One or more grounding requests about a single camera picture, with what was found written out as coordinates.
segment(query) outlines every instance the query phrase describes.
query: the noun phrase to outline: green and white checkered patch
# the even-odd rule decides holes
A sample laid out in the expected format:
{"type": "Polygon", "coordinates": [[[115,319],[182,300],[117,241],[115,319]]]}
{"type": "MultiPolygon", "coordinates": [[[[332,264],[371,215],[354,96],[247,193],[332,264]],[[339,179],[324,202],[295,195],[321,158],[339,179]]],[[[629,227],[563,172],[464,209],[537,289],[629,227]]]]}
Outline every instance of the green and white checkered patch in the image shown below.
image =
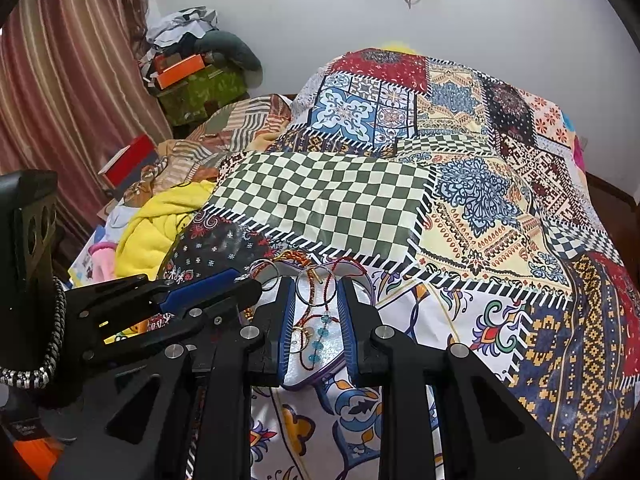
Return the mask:
{"type": "Polygon", "coordinates": [[[402,262],[416,237],[424,170],[338,153],[254,153],[209,205],[307,240],[402,262]]]}

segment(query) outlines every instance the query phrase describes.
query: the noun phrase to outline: white wall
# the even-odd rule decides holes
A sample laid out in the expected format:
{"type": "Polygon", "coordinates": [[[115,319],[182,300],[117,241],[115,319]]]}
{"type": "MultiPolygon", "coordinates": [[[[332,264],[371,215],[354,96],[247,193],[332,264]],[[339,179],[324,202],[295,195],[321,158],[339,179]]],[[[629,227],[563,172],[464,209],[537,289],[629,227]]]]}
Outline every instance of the white wall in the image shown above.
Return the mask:
{"type": "Polygon", "coordinates": [[[218,10],[264,67],[252,94],[296,93],[347,50],[401,41],[556,102],[591,173],[629,194],[640,185],[640,53],[607,0],[157,0],[161,14],[218,10]]]}

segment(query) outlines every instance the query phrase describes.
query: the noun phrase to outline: pile of clothes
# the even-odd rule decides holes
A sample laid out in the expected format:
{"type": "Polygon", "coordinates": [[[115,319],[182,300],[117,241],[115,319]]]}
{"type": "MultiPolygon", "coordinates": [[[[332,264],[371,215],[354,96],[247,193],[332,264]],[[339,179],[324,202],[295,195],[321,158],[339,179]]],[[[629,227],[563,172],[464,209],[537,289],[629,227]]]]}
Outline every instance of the pile of clothes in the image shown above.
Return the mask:
{"type": "Polygon", "coordinates": [[[155,88],[159,72],[192,56],[204,61],[231,61],[243,70],[260,70],[260,60],[235,34],[218,30],[218,15],[207,7],[191,7],[164,16],[149,27],[146,39],[151,48],[140,59],[140,73],[148,88],[155,88]]]}

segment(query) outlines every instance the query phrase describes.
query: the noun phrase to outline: yellow object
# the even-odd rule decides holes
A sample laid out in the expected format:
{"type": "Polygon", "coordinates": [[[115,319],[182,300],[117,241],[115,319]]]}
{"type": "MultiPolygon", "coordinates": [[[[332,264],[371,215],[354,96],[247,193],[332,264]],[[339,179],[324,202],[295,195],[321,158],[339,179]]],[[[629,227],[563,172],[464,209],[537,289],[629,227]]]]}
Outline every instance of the yellow object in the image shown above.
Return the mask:
{"type": "Polygon", "coordinates": [[[420,54],[418,54],[410,46],[406,46],[404,43],[399,43],[397,41],[387,43],[385,46],[382,46],[381,49],[390,50],[392,52],[402,52],[403,54],[413,54],[414,56],[420,56],[420,54]]]}
{"type": "Polygon", "coordinates": [[[129,221],[116,248],[117,278],[146,274],[154,280],[174,240],[209,199],[215,183],[203,180],[157,194],[129,221]]]}

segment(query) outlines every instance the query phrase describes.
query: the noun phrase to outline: curtain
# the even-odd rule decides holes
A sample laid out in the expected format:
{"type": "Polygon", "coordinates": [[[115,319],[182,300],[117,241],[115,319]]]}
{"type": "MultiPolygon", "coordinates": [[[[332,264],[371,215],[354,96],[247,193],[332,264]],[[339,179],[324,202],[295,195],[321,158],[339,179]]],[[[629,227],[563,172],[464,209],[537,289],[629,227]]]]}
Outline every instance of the curtain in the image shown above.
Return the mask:
{"type": "Polygon", "coordinates": [[[146,92],[146,0],[20,0],[0,36],[0,173],[58,172],[65,253],[108,199],[97,171],[142,133],[171,138],[146,92]]]}

